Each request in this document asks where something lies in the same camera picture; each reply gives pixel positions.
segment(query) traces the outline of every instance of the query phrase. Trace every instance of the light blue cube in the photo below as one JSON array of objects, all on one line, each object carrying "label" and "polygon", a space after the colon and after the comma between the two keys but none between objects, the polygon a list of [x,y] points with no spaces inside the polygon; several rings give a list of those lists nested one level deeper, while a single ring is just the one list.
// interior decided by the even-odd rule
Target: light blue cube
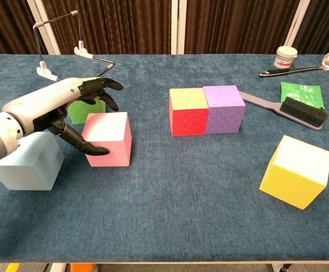
[{"label": "light blue cube", "polygon": [[0,182],[10,190],[51,190],[64,155],[49,132],[18,140],[20,146],[0,160]]}]

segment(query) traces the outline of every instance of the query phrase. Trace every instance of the metal spoon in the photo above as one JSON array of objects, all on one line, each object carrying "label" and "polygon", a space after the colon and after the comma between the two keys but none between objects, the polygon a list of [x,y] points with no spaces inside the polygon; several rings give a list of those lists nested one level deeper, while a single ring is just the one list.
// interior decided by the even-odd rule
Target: metal spoon
[{"label": "metal spoon", "polygon": [[276,70],[269,70],[265,71],[259,76],[261,77],[275,77],[277,75],[286,75],[290,73],[298,73],[298,72],[304,72],[304,71],[312,71],[312,70],[324,70],[329,71],[329,53],[327,53],[323,59],[322,59],[322,65],[321,66],[312,66],[312,67],[305,67],[305,68],[297,68],[297,69],[276,69]]}]

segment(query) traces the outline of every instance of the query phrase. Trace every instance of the table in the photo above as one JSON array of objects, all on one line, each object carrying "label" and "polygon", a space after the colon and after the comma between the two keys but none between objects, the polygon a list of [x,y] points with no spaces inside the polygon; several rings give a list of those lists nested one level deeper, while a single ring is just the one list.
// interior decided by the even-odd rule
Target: table
[{"label": "table", "polygon": [[[181,138],[168,120],[170,88],[234,84],[279,101],[281,81],[321,85],[329,114],[329,72],[260,78],[274,55],[259,54],[102,57],[117,63],[105,76],[124,86],[108,93],[129,113],[130,167],[91,168],[58,137],[65,161],[52,191],[0,184],[0,262],[329,261],[329,179],[304,211],[258,189],[283,135],[329,150],[329,120],[313,131],[246,103],[239,133]],[[300,55],[293,67],[321,59]],[[45,60],[60,78],[103,68],[78,56]],[[52,83],[38,63],[0,55],[0,109]]]}]

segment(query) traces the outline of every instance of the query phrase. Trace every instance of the black bristles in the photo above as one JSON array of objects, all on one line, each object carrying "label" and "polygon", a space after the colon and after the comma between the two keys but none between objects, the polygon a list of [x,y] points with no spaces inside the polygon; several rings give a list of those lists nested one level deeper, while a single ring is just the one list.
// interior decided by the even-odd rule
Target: black bristles
[{"label": "black bristles", "polygon": [[316,109],[300,101],[287,97],[280,110],[310,125],[320,127],[328,115],[323,109]]}]

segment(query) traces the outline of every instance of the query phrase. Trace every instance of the green cube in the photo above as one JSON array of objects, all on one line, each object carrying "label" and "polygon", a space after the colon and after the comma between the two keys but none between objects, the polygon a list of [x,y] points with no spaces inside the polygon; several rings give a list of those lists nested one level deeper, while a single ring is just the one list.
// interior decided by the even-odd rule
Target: green cube
[{"label": "green cube", "polygon": [[95,105],[86,104],[83,101],[75,101],[69,106],[69,116],[73,125],[85,124],[89,113],[104,113],[106,112],[106,104],[97,98]]}]

